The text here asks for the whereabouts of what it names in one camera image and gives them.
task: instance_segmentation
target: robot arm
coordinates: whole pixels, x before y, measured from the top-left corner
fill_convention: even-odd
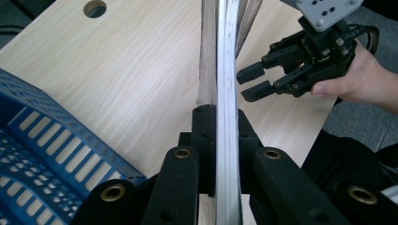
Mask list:
[[[268,54],[237,74],[240,84],[265,74],[264,69],[282,66],[285,75],[270,84],[265,81],[242,92],[253,102],[271,94],[300,97],[320,81],[344,76],[354,57],[355,38],[367,34],[368,50],[375,53],[378,29],[374,26],[348,25],[344,17],[356,10],[363,0],[298,0],[303,13],[298,22],[303,30],[270,45]]]

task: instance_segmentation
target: screw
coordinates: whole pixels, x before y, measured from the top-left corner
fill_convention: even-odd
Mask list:
[[[325,24],[325,21],[321,19],[321,20],[318,21],[317,26],[321,27],[321,26],[323,26],[324,24]]]
[[[330,49],[325,49],[324,51],[322,51],[322,55],[326,56],[330,53]]]
[[[344,49],[344,50],[342,50],[342,55],[348,55],[349,54],[349,51],[348,51],[348,49]]]
[[[339,37],[336,39],[336,44],[338,46],[342,46],[342,45],[344,45],[344,40],[341,37]]]

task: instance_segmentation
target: blue plastic crate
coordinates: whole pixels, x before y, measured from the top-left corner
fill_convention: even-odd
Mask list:
[[[0,69],[0,224],[68,224],[96,185],[145,177],[41,90]]]

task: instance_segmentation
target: human hand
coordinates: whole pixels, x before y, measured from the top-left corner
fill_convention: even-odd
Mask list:
[[[338,96],[351,102],[369,103],[398,113],[398,74],[387,71],[360,43],[345,76],[317,82],[311,93]]]
[[[356,56],[345,76],[317,82],[311,93],[318,97],[339,96],[353,102],[369,102],[374,97],[375,83],[384,70],[376,59],[358,43]]]

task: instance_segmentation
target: cable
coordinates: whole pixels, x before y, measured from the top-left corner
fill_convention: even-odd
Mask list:
[[[364,26],[358,24],[350,24],[349,26],[354,27],[353,30],[348,34],[350,38],[357,38],[361,35],[367,34],[368,44],[366,49],[371,53],[375,54],[378,46],[379,31],[375,26]]]
[[[0,25],[0,36],[17,36],[22,30],[24,30],[23,26]]]

